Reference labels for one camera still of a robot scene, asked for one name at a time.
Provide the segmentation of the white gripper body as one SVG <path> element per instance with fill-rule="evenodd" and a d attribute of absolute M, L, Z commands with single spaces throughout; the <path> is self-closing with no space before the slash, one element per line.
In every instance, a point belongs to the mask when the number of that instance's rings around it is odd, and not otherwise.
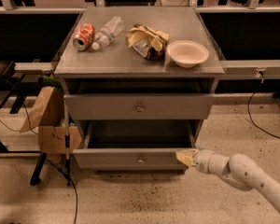
<path fill-rule="evenodd" d="M 193 155 L 194 167 L 203 174 L 209 174 L 209 162 L 214 152 L 207 149 L 198 150 Z"/>

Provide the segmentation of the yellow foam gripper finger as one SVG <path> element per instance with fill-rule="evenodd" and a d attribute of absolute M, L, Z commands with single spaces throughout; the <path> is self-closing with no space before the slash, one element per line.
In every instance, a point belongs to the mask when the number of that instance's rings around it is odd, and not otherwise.
<path fill-rule="evenodd" d="M 193 156 L 198 152 L 196 148 L 178 150 L 175 155 L 176 158 L 188 167 L 195 165 Z"/>

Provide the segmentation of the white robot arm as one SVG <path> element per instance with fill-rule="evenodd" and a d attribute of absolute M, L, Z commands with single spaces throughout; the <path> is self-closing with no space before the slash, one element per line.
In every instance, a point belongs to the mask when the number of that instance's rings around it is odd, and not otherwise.
<path fill-rule="evenodd" d="M 188 167 L 195 167 L 198 172 L 206 175 L 216 175 L 236 189 L 256 189 L 280 214 L 280 183 L 246 155 L 234 154 L 227 157 L 197 148 L 181 149 L 175 155 Z"/>

